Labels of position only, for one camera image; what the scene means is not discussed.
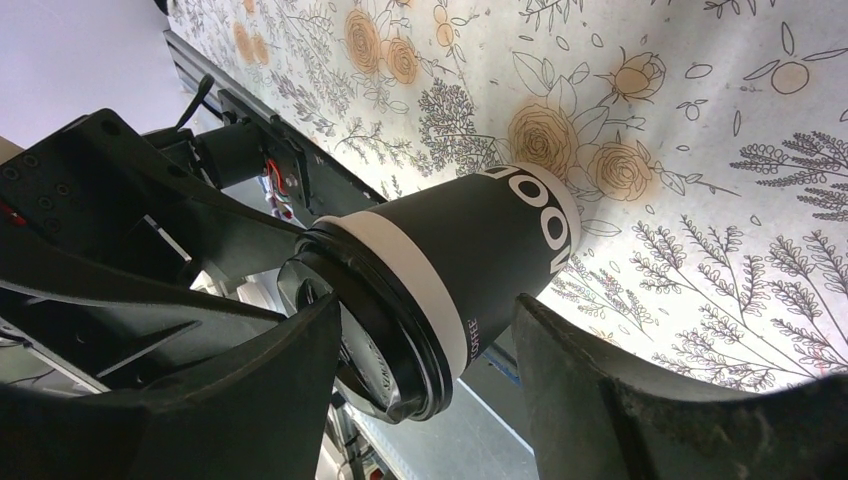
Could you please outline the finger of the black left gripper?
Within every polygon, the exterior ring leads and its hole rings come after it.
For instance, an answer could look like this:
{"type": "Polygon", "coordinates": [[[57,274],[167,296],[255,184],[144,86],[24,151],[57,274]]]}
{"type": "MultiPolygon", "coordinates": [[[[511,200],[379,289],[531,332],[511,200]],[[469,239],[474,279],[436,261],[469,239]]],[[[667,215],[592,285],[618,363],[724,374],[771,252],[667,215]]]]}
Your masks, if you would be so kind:
{"type": "Polygon", "coordinates": [[[57,130],[1,168],[1,270],[61,270],[77,257],[179,282],[280,267],[299,229],[181,168],[114,111],[57,130]]]}
{"type": "Polygon", "coordinates": [[[282,265],[283,225],[150,232],[93,259],[6,225],[1,336],[101,393],[139,389],[221,355],[283,315],[196,291],[204,271],[234,280],[282,265]]]}

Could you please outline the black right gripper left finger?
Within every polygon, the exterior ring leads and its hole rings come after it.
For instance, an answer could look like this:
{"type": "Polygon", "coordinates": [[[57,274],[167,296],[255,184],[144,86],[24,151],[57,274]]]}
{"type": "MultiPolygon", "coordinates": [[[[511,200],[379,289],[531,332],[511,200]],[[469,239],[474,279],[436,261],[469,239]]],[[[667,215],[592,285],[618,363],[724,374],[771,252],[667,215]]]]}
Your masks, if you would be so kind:
{"type": "Polygon", "coordinates": [[[326,296],[142,390],[1,390],[5,479],[311,479],[340,347],[326,296]]]}

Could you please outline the black paper coffee cup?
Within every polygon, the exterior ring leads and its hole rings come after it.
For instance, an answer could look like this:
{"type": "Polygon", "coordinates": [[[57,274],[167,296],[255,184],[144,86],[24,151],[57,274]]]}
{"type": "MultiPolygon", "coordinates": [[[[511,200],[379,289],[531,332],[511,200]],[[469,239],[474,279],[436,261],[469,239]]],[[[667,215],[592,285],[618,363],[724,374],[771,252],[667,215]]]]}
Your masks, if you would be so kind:
{"type": "Polygon", "coordinates": [[[514,299],[540,294],[564,269],[580,226],[565,184],[518,163],[325,216],[311,230],[352,241],[388,269],[458,378],[508,326],[514,299]]]}

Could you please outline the black plastic cup lid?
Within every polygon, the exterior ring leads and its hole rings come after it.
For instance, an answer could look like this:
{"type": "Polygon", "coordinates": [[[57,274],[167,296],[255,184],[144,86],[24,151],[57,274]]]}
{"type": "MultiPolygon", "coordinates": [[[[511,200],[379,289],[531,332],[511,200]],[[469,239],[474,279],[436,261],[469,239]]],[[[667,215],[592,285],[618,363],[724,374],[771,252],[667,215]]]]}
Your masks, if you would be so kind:
{"type": "Polygon", "coordinates": [[[433,328],[398,276],[353,234],[328,220],[302,232],[277,287],[291,313],[337,297],[336,387],[353,407],[398,424],[450,405],[454,381],[433,328]]]}

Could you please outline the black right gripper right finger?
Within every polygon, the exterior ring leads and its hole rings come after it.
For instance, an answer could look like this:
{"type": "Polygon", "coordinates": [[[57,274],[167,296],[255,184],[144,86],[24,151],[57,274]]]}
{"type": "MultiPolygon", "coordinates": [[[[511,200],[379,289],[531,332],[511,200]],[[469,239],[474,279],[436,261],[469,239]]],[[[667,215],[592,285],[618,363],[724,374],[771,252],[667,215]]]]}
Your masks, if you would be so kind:
{"type": "Polygon", "coordinates": [[[517,364],[543,479],[843,479],[847,378],[767,394],[658,367],[515,304],[517,364]]]}

